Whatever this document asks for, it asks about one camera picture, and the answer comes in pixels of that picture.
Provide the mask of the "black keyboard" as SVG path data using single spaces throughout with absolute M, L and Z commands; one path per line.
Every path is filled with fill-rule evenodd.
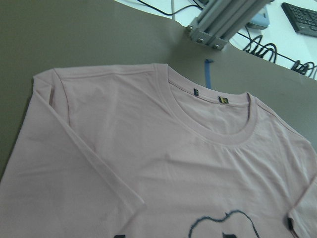
M 283 2 L 281 7 L 296 33 L 312 37 L 317 36 L 316 11 L 286 2 Z

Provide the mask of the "aluminium frame post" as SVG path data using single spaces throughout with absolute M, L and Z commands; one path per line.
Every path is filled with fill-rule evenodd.
M 192 41 L 222 50 L 268 0 L 211 0 L 188 25 Z

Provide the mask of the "pink Snoopy t-shirt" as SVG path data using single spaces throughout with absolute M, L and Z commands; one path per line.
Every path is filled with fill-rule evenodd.
M 317 155 L 166 64 L 54 68 L 0 183 L 3 238 L 314 238 Z

